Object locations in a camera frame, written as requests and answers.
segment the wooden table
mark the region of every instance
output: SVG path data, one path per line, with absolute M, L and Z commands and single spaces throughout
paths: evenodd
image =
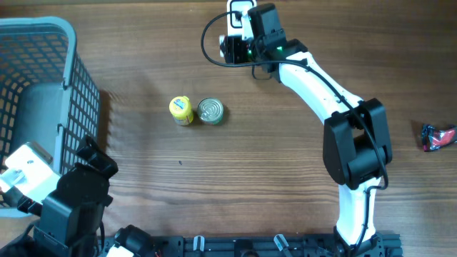
M 405 256 L 457 252 L 457 147 L 424 153 L 421 123 L 456 124 L 455 1 L 278 1 L 289 39 L 301 40 L 341 85 L 386 107 L 393 145 L 375 225 L 401 234 Z M 307 105 L 251 70 L 210 64 L 206 23 L 224 2 L 2 7 L 0 15 L 61 16 L 102 91 L 101 145 L 111 180 L 108 235 L 134 224 L 153 235 L 331 233 L 338 189 L 322 161 L 323 129 Z M 206 47 L 218 58 L 218 35 Z M 222 126 L 177 126 L 175 96 L 226 105 Z M 1 220 L 4 245 L 30 219 Z

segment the wire mesh basket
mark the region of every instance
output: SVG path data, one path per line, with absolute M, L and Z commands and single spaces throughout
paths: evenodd
M 10 153 L 35 141 L 53 156 L 54 172 L 65 174 L 83 163 L 76 149 L 86 134 L 96 139 L 99 116 L 100 93 L 76 52 L 69 22 L 0 19 L 2 173 Z M 13 194 L 2 194 L 2 205 L 14 205 Z

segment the black cable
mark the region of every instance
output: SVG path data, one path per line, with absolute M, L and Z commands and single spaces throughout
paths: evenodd
M 371 135 L 371 132 L 368 130 L 368 127 L 365 124 L 365 122 L 363 121 L 363 119 L 361 118 L 361 116 L 356 112 L 356 110 L 352 107 L 352 105 L 350 105 L 350 103 L 347 102 L 346 98 L 344 98 L 333 87 L 333 85 L 330 82 L 328 82 L 328 80 L 326 78 L 324 78 L 319 72 L 315 71 L 310 66 L 307 66 L 307 65 L 304 65 L 304 64 L 302 64 L 302 63 L 300 63 L 298 61 L 292 61 L 292 60 L 257 61 L 257 62 L 251 62 L 251 63 L 246 63 L 246 64 L 224 64 L 224 63 L 221 63 L 219 61 L 215 61 L 211 57 L 209 57 L 209 55 L 206 53 L 205 47 L 204 47 L 204 39 L 205 39 L 206 31 L 208 30 L 208 28 L 215 21 L 217 21 L 218 19 L 220 19 L 222 17 L 225 17 L 227 15 L 231 15 L 231 14 L 238 14 L 239 15 L 239 13 L 240 13 L 239 11 L 228 11 L 226 13 L 219 14 L 214 19 L 210 20 L 210 22 L 208 22 L 208 24 L 205 26 L 205 29 L 203 30 L 203 33 L 201 35 L 200 45 L 201 45 L 201 51 L 203 52 L 203 55 L 205 56 L 205 58 L 208 61 L 210 61 L 211 63 L 213 63 L 215 65 L 222 66 L 222 67 L 228 67 L 228 68 L 258 66 L 258 65 L 262 65 L 262 64 L 292 64 L 292 65 L 295 65 L 295 66 L 299 66 L 299 67 L 307 70 L 308 72 L 311 72 L 316 77 L 318 77 L 320 80 L 322 80 L 322 82 L 324 82 L 325 85 L 327 85 L 327 87 L 330 90 L 332 90 L 332 92 L 335 94 L 335 96 L 349 109 L 349 111 L 356 118 L 356 122 L 360 126 L 362 126 L 362 128 L 365 130 L 365 134 L 367 135 L 368 140 L 370 141 L 370 144 L 372 145 L 373 150 L 374 150 L 374 152 L 376 154 L 376 158 L 378 159 L 379 168 L 381 170 L 381 173 L 382 173 L 382 176 L 383 176 L 383 179 L 384 179 L 384 185 L 382 185 L 382 186 L 369 186 L 365 191 L 365 195 L 366 195 L 365 217 L 364 217 L 364 221 L 363 221 L 363 224 L 362 224 L 363 228 L 362 228 L 361 235 L 360 235 L 360 237 L 358 239 L 358 242 L 356 243 L 356 245 L 354 246 L 354 248 L 352 250 L 352 255 L 355 256 L 357 254 L 357 251 L 360 248 L 360 245 L 363 242 L 363 238 L 365 237 L 366 231 L 368 229 L 368 217 L 369 217 L 369 214 L 370 214 L 370 196 L 371 196 L 370 191 L 373 190 L 373 189 L 385 190 L 388 187 L 388 176 L 387 176 L 386 165 L 385 165 L 385 163 L 384 163 L 384 161 L 383 161 L 383 159 L 381 157 L 381 154 L 379 153 L 378 146 L 376 145 L 376 142 L 374 141 L 373 135 Z
M 270 74 L 270 76 L 268 78 L 264 78 L 264 79 L 259 79 L 257 78 L 256 76 L 256 73 L 255 73 L 255 70 L 256 70 L 256 66 L 252 66 L 252 77 L 255 79 L 255 80 L 270 80 L 272 78 L 272 75 Z
M 103 221 L 100 221 L 100 239 L 101 239 L 101 250 L 97 256 L 100 256 L 103 253 L 103 249 L 105 248 L 105 225 Z

